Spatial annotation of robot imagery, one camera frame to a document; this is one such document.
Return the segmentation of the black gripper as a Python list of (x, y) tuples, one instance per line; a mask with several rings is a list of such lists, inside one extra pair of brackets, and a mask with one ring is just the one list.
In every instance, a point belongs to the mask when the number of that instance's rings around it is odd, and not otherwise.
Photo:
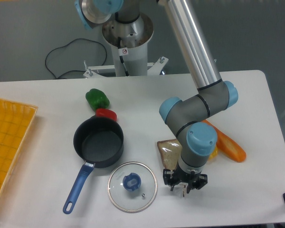
[(208, 183), (208, 176), (196, 174), (194, 171), (187, 173), (179, 165), (176, 165), (174, 170), (163, 169), (163, 181), (165, 185), (170, 186), (170, 191), (173, 191), (180, 182), (187, 183), (186, 192), (190, 193), (191, 190), (203, 188)]

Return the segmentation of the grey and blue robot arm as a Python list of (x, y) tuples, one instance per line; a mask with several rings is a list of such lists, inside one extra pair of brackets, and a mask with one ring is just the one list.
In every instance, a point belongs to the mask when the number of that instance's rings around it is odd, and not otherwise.
[[(165, 185), (174, 188), (187, 184), (187, 191), (201, 189), (207, 182), (202, 174), (218, 139), (207, 118), (226, 110), (238, 100), (238, 92), (223, 81), (204, 39), (198, 19), (188, 0), (160, 0), (180, 46), (185, 63), (198, 90), (183, 101), (165, 100), (159, 113), (181, 143), (176, 167), (163, 170)], [(111, 45), (116, 76), (144, 76), (147, 67), (147, 44), (153, 24), (141, 13), (138, 0), (77, 0), (75, 8), (86, 29), (102, 26), (102, 34)]]

